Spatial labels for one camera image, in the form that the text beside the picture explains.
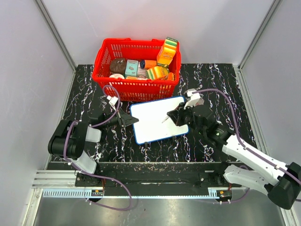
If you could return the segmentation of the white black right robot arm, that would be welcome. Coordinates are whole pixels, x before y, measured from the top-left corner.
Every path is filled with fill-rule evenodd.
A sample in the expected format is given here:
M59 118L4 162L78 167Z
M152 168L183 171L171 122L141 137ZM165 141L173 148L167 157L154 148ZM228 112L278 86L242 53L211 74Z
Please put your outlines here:
M277 206L289 210L301 192L301 167L292 162L278 161L242 140L230 129L219 124L205 105L194 107L180 103L167 113L176 126L188 125L202 141L243 162L250 170L230 164L214 174L218 186L228 183L246 186L266 195Z

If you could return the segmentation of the white whiteboard blue frame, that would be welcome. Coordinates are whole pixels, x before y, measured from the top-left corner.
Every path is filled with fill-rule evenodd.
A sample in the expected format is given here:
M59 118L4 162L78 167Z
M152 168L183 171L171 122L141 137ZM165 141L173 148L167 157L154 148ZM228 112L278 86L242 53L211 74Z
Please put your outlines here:
M189 133L188 125L176 126L170 118L162 123L167 117L167 112L174 110L184 101L183 96L176 96L132 104L130 106L131 116L139 119L137 123L133 124L136 143L143 145Z

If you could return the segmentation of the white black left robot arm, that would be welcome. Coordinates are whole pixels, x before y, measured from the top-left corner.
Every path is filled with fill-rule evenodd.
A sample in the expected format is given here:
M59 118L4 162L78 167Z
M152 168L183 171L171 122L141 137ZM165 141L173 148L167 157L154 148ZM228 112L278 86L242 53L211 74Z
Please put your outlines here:
M85 180L91 186L101 183L102 175L97 172L97 164L84 151L85 143L99 143L105 138L105 129L112 126L127 127L139 119L119 109L116 115L101 113L93 115L88 121L73 123L71 120L61 120L55 129L49 143L48 152L51 155L64 158L81 171L86 172Z

